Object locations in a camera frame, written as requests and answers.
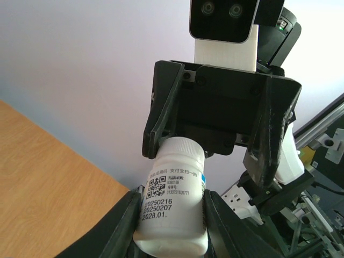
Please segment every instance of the white bottle cap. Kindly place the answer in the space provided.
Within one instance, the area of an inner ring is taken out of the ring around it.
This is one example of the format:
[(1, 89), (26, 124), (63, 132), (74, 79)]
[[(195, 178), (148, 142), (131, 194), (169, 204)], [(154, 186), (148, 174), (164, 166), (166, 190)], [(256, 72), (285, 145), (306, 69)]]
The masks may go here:
[(168, 138), (160, 146), (156, 159), (171, 154), (187, 156), (199, 163), (202, 171), (204, 169), (205, 156), (203, 148), (194, 140), (185, 137)]

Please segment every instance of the plastic bottle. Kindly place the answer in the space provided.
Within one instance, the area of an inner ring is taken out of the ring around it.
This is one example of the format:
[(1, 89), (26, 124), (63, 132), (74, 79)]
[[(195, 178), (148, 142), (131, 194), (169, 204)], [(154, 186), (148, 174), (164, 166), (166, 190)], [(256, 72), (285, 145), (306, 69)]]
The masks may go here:
[(208, 247), (203, 213), (204, 151), (193, 140), (173, 137), (159, 148), (144, 191), (133, 239), (160, 258), (193, 258)]

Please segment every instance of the bottle label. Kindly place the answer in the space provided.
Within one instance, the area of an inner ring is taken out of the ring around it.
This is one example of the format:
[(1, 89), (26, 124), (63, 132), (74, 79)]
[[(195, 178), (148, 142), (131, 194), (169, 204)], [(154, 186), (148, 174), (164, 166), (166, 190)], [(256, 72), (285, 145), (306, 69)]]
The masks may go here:
[(205, 176), (188, 165), (160, 166), (151, 171), (144, 191), (139, 228), (174, 226), (205, 230), (205, 183)]

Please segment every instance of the blue label stripe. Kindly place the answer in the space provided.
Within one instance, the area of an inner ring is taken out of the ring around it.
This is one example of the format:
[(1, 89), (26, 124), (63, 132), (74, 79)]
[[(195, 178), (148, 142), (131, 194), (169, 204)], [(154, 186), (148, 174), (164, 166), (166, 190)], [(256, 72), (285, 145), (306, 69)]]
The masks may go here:
[(206, 180), (205, 180), (205, 176), (202, 174), (202, 181), (205, 183)]

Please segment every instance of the camera lens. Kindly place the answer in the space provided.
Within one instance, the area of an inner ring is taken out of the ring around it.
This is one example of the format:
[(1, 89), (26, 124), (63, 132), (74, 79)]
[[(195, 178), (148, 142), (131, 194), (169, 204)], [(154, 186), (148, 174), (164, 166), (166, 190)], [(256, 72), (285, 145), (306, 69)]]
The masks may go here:
[(230, 8), (230, 16), (232, 18), (239, 18), (242, 15), (242, 5), (233, 4)]
[(213, 2), (205, 2), (202, 6), (202, 13), (204, 15), (211, 15), (214, 12), (215, 6)]

